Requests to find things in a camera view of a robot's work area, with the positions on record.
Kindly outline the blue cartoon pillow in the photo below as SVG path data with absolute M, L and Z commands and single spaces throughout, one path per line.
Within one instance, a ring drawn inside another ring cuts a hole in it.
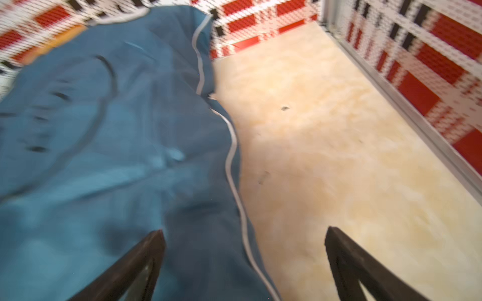
M 21 70 L 1 101 L 2 300 L 71 300 L 156 230 L 151 300 L 279 300 L 211 36 L 195 7 L 146 8 Z

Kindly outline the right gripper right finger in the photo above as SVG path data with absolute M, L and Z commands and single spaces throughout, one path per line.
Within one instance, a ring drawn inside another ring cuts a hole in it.
M 325 247 L 340 300 L 426 300 L 337 227 L 329 227 Z

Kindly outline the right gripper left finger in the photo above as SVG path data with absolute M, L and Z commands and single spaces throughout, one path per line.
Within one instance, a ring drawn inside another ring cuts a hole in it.
M 71 300 L 151 300 L 165 250 L 163 232 L 150 232 Z

